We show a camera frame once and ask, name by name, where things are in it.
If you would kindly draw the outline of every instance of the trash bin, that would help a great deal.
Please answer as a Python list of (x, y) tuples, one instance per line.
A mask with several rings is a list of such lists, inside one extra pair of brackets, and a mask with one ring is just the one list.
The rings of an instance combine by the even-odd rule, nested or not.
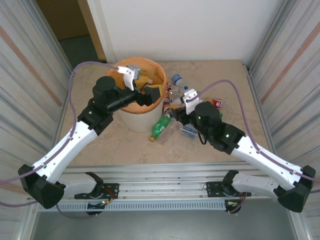
[[(128, 65), (137, 65), (151, 80), (153, 80), (153, 82), (161, 84), (161, 97), (154, 104), (151, 104), (150, 106), (140, 106), (136, 102), (132, 102), (118, 111), (124, 124), (130, 130), (135, 132), (147, 132), (153, 128), (162, 115), (163, 98), (167, 87), (166, 73), (158, 63), (144, 57), (130, 57), (115, 64), (115, 66)], [(118, 87), (125, 87), (123, 74), (117, 72), (115, 69), (110, 69), (106, 75), (113, 77)]]

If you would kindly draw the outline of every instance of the beige table surface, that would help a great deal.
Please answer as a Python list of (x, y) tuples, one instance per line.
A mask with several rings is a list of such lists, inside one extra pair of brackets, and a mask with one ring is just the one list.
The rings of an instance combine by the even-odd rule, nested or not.
[[(165, 69), (168, 80), (179, 74), (186, 80), (188, 87), (198, 91), (221, 79), (233, 81), (241, 94), (256, 142), (268, 148), (241, 61), (168, 61), (159, 64)], [(87, 106), (88, 100), (93, 96), (92, 87), (107, 70), (108, 68), (101, 65), (86, 65), (77, 70), (71, 94), (77, 115)], [(222, 120), (247, 132), (237, 96), (230, 85), (221, 83), (209, 90), (205, 96), (222, 99)], [(215, 150), (209, 144), (202, 145), (198, 138), (191, 139), (180, 132), (175, 132), (165, 145), (150, 142), (150, 132), (137, 133), (129, 130), (117, 112), (114, 113), (113, 119), (104, 132), (78, 154), (71, 166), (239, 161), (236, 157)], [(68, 106), (61, 137), (71, 126), (72, 111)]]

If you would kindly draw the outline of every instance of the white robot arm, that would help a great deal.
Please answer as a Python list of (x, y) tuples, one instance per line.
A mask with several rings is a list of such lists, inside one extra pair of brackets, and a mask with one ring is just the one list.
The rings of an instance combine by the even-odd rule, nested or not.
[[(268, 177), (251, 176), (231, 170), (222, 181), (223, 190), (229, 195), (249, 192), (277, 198), (285, 208), (301, 212), (313, 182), (279, 165), (311, 178), (315, 177), (316, 171), (308, 165), (300, 167), (289, 163), (259, 145), (257, 145), (258, 152), (249, 136), (237, 127), (222, 122), (219, 111), (211, 103), (202, 102), (196, 96), (197, 92), (194, 89), (185, 91), (182, 98), (185, 107), (171, 107), (174, 118), (184, 125), (192, 124), (215, 149), (236, 156), (268, 175)], [(261, 152), (275, 162), (267, 159)]]
[[(115, 111), (132, 102), (149, 106), (160, 98), (159, 88), (145, 86), (144, 93), (136, 89), (134, 81), (140, 76), (137, 66), (118, 66), (118, 72), (124, 74), (125, 88), (117, 87), (110, 76), (99, 78), (92, 89), (93, 98), (78, 116), (72, 138), (70, 139), (70, 130), (42, 159), (32, 166), (24, 164), (18, 170), (19, 175), (24, 175), (40, 167), (35, 173), (21, 178), (21, 183), (24, 190), (46, 209), (52, 208), (63, 196), (89, 193), (99, 196), (103, 181), (94, 173), (87, 172), (87, 175), (80, 178), (70, 179), (61, 177), (62, 172), (75, 156), (113, 121)], [(68, 139), (67, 145), (60, 150)]]

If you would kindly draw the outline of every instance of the cable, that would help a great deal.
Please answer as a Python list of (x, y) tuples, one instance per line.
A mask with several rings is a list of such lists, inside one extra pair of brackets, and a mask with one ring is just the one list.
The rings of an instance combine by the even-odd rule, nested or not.
[[(71, 100), (71, 90), (72, 90), (72, 83), (73, 83), (73, 78), (74, 78), (74, 75), (76, 73), (76, 71), (84, 66), (84, 65), (88, 65), (88, 64), (97, 64), (97, 65), (102, 65), (102, 66), (106, 66), (108, 68), (111, 68), (111, 69), (115, 69), (115, 70), (118, 70), (119, 68), (116, 67), (116, 66), (112, 66), (110, 64), (106, 64), (106, 63), (102, 63), (102, 62), (98, 62), (98, 61), (85, 61), (85, 62), (82, 62), (80, 64), (78, 64), (74, 69), (73, 71), (71, 72), (70, 74), (70, 77), (69, 77), (69, 84), (68, 84), (68, 92), (67, 92), (67, 100), (70, 104), (70, 107), (71, 107), (71, 110), (72, 110), (72, 114), (73, 114), (73, 124), (72, 124), (72, 128), (71, 128), (71, 131), (70, 131), (70, 134), (69, 134), (69, 137), (68, 139), (63, 143), (63, 145), (51, 156), (49, 157), (43, 165), (41, 166), (38, 166), (36, 167), (35, 169), (29, 171), (29, 172), (26, 172), (22, 175), (19, 175), (19, 176), (15, 176), (15, 177), (12, 177), (12, 178), (9, 178), (9, 179), (6, 179), (6, 180), (2, 180), (0, 181), (0, 185), (2, 184), (7, 184), (9, 182), (12, 182), (12, 181), (16, 181), (16, 180), (19, 180), (19, 179), (22, 179), (22, 178), (25, 178), (33, 173), (36, 173), (38, 170), (42, 169), (45, 165), (47, 165), (50, 161), (52, 161), (59, 153), (61, 153), (61, 151), (68, 145), (70, 139), (72, 138), (72, 136), (74, 135), (75, 133), (75, 130), (76, 130), (76, 124), (77, 124), (77, 114), (76, 114), (76, 110), (75, 110), (75, 107), (72, 103), (72, 100)], [(26, 205), (24, 206), (27, 206), (27, 205), (31, 205), (33, 204), (33, 202), (28, 202)], [(0, 205), (2, 206), (5, 206), (5, 207), (11, 207), (11, 208), (18, 208), (18, 207), (23, 207), (21, 206), (21, 204), (8, 204), (8, 203), (4, 203), (4, 202), (1, 202), (0, 201)]]
[(232, 213), (234, 213), (235, 211), (237, 211), (241, 206), (242, 206), (242, 204), (245, 202), (245, 200), (246, 200), (246, 197), (247, 197), (247, 192), (245, 193), (245, 195), (244, 195), (244, 197), (242, 198), (242, 201), (240, 202), (240, 204), (235, 208), (235, 209), (233, 209), (233, 210), (231, 210), (231, 211), (228, 211), (228, 213), (229, 214), (232, 214)]
[[(191, 99), (189, 99), (189, 100), (186, 100), (186, 102), (189, 103), (189, 102), (191, 102), (191, 101), (199, 98), (199, 97), (200, 97), (201, 95), (203, 95), (206, 91), (208, 91), (208, 90), (211, 89), (213, 86), (215, 86), (215, 85), (217, 85), (217, 84), (220, 84), (220, 83), (228, 83), (228, 84), (230, 84), (230, 85), (233, 87), (233, 89), (234, 89), (234, 91), (235, 91), (235, 93), (236, 93), (236, 96), (237, 96), (237, 98), (238, 98), (239, 104), (240, 104), (241, 113), (242, 113), (242, 117), (243, 117), (243, 121), (244, 121), (245, 128), (246, 128), (246, 130), (247, 130), (247, 132), (248, 132), (248, 136), (249, 136), (249, 138), (250, 138), (250, 140), (251, 140), (254, 148), (258, 151), (258, 153), (260, 153), (262, 156), (264, 156), (266, 159), (270, 160), (270, 161), (273, 162), (274, 164), (276, 164), (276, 165), (282, 167), (283, 169), (289, 171), (290, 173), (296, 174), (296, 175), (298, 175), (298, 176), (300, 176), (300, 177), (302, 177), (302, 178), (305, 178), (305, 179), (308, 179), (308, 180), (310, 180), (310, 181), (313, 181), (313, 182), (315, 182), (315, 183), (320, 184), (320, 180), (319, 180), (319, 179), (312, 178), (312, 177), (309, 177), (309, 176), (307, 176), (307, 175), (304, 175), (304, 174), (301, 174), (301, 173), (299, 173), (299, 172), (296, 172), (295, 170), (293, 170), (293, 169), (291, 169), (291, 168), (289, 168), (289, 167), (281, 164), (280, 162), (277, 162), (277, 161), (274, 160), (272, 157), (270, 157), (270, 156), (268, 156), (267, 154), (265, 154), (265, 153), (258, 147), (258, 145), (257, 145), (257, 143), (256, 143), (256, 141), (255, 141), (255, 139), (254, 139), (254, 136), (253, 136), (253, 134), (251, 133), (251, 130), (250, 130), (250, 128), (249, 128), (248, 120), (247, 120), (246, 113), (245, 113), (244, 104), (243, 104), (243, 102), (242, 102), (242, 99), (241, 99), (239, 90), (237, 89), (236, 85), (235, 85), (232, 81), (230, 81), (230, 80), (228, 80), (228, 79), (222, 79), (222, 80), (216, 81), (216, 82), (210, 84), (209, 86), (207, 86), (205, 89), (203, 89), (203, 90), (202, 90), (200, 93), (198, 93), (198, 95), (196, 95), (195, 97), (193, 97), (193, 98), (191, 98)], [(312, 194), (313, 194), (313, 193), (320, 193), (320, 189), (311, 191), (310, 193), (312, 193)]]
[(7, 208), (19, 208), (19, 207), (25, 207), (25, 206), (29, 206), (32, 204), (36, 204), (37, 201), (30, 201), (30, 202), (26, 202), (26, 203), (21, 203), (21, 204), (9, 204), (9, 203), (5, 203), (0, 201), (0, 205), (7, 207)]
[(61, 213), (63, 216), (65, 216), (68, 219), (89, 219), (92, 217), (96, 217), (96, 215), (88, 215), (88, 216), (70, 216), (66, 213), (64, 213), (63, 211), (61, 211), (61, 209), (59, 208), (58, 204), (55, 205), (56, 209), (58, 210), (59, 213)]
[(115, 194), (110, 189), (104, 189), (103, 191), (108, 192), (110, 194), (110, 198), (115, 198)]
[(200, 139), (201, 144), (202, 144), (202, 145), (206, 145), (208, 139), (204, 138), (204, 141), (203, 141), (203, 140), (202, 140), (202, 137), (201, 137), (201, 135), (200, 135), (199, 132), (198, 132), (198, 136), (199, 136), (199, 139)]

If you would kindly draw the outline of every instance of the green plastic bottle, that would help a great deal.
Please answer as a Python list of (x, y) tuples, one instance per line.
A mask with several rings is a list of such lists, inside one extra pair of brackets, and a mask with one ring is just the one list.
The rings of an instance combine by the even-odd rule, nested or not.
[(160, 133), (169, 125), (171, 118), (169, 114), (160, 117), (159, 121), (154, 125), (152, 129), (152, 134), (149, 138), (151, 142), (154, 142)]

